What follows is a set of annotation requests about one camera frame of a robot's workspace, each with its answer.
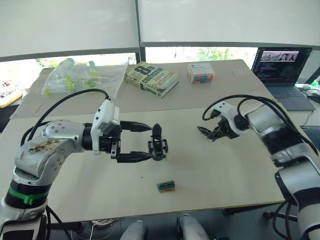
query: book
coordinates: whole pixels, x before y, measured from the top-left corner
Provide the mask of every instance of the book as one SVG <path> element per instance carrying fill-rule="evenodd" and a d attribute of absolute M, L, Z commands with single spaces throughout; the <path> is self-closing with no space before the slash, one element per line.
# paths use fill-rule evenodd
<path fill-rule="evenodd" d="M 144 61 L 129 69 L 124 75 L 127 83 L 158 98 L 163 98 L 177 85 L 178 78 L 178 74 Z"/>

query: laptop screen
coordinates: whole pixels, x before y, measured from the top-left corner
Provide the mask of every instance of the laptop screen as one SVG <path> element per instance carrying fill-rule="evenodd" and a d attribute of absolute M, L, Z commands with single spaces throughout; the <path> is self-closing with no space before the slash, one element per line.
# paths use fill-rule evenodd
<path fill-rule="evenodd" d="M 251 70 L 265 85 L 294 85 L 311 50 L 310 47 L 259 47 Z"/>

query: laptop keyboard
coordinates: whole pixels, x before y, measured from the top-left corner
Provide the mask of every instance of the laptop keyboard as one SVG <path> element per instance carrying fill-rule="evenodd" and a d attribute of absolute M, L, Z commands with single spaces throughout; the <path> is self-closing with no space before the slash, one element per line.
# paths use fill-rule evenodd
<path fill-rule="evenodd" d="M 304 96 L 304 94 L 295 86 L 269 86 L 267 88 L 275 98 Z"/>

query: small block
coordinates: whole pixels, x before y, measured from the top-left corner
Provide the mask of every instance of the small block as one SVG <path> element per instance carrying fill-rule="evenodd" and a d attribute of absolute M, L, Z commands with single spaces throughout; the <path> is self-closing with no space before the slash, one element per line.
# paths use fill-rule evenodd
<path fill-rule="evenodd" d="M 160 182 L 156 186 L 157 186 L 158 191 L 160 193 L 174 191 L 176 189 L 175 188 L 176 185 L 175 185 L 175 182 L 173 180 Z"/>

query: white roller blind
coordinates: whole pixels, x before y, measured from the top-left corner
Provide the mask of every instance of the white roller blind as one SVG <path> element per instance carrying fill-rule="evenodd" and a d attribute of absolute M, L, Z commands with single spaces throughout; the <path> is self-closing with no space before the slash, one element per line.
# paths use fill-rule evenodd
<path fill-rule="evenodd" d="M 142 46 L 176 42 L 320 46 L 320 0 L 139 0 Z"/>
<path fill-rule="evenodd" d="M 0 58 L 138 47 L 134 0 L 0 1 Z"/>

